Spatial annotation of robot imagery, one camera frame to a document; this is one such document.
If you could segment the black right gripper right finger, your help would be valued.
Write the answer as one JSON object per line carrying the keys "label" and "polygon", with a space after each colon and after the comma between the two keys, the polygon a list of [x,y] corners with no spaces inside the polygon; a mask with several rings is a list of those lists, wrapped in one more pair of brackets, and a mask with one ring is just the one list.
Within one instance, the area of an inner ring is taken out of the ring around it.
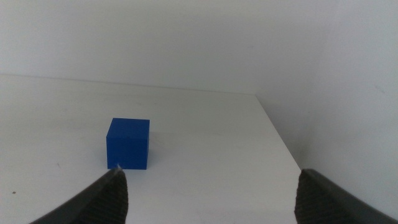
{"label": "black right gripper right finger", "polygon": [[303,169],[295,199],[297,223],[397,224],[314,169]]}

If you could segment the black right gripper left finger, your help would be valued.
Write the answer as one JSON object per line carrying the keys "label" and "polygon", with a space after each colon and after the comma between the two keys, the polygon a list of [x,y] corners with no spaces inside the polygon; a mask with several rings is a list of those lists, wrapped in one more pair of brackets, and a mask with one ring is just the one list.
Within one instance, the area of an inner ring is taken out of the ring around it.
{"label": "black right gripper left finger", "polygon": [[35,224],[125,224],[128,191],[121,168],[109,170],[82,192],[34,221]]}

